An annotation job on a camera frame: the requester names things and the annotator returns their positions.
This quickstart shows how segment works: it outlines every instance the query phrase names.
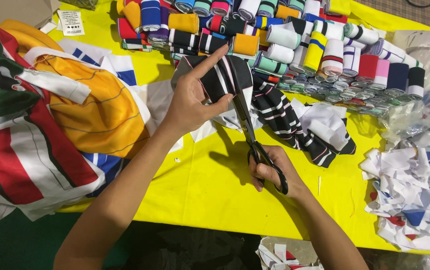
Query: black scissors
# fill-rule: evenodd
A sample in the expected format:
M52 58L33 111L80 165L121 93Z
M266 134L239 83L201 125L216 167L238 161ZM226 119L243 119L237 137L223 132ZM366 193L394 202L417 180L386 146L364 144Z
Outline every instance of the black scissors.
M240 121L240 125L242 126L243 134L245 135L245 138L247 140L247 144L250 147L247 159L248 162L250 162L250 156L253 156L254 161L258 164L260 163L260 158L258 154L260 153L260 157L265 161L265 163L275 169L275 171L278 173L278 177L280 178L280 183L282 186L282 190L279 190L277 186L275 188L278 190L278 192L281 192L283 194L287 194L289 192L289 184L287 183L287 179L285 178L285 175L283 174L282 170L277 167L272 161L272 159L268 156L267 152L264 150L262 145L257 142L255 139L255 132L254 127L252 126L252 121L250 119L250 113L247 107L247 102L245 100L245 96L243 95L243 91L241 90L239 80L237 78L237 73L235 72L235 65L231 60L235 60L238 57L230 57L230 67L231 67L231 73L233 77L233 85L235 87L235 95L233 96L233 104L235 105L235 111L238 116L238 120ZM258 179L263 185L265 184L264 179Z

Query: clothing label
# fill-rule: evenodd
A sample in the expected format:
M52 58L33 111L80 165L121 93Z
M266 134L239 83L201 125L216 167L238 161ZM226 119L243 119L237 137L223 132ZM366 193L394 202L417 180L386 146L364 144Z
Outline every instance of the clothing label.
M85 35L80 11L58 10L64 36Z

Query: yellow table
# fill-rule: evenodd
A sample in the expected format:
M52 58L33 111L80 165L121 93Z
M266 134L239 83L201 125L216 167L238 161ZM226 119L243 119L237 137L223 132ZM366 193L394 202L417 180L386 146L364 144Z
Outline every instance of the yellow table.
M71 39L111 49L113 54L130 55L140 85L172 77L174 68L168 53L130 52L121 48L116 1L100 0L95 11L65 3L60 9L81 11L85 35ZM352 2L350 21L368 22L386 30L430 30L356 2ZM53 30L49 35L54 40L64 38L61 31ZM303 95L288 97L314 101ZM356 154L337 156L329 169L311 163L308 154L281 144L269 128L257 130L255 136L262 144L284 147L310 191L357 247L397 250L376 235L377 216L364 211L374 189L371 181L362 180L358 164L369 150L383 149L385 145L377 120L348 114L347 130L356 142ZM273 185L268 184L261 193L251 185L246 161L248 145L242 133L218 126L218 133L196 144L190 135L184 137L183 143L182 150L167 155L134 220L309 240L299 212ZM318 196L319 176L322 181ZM82 212L90 202L88 199L59 211Z

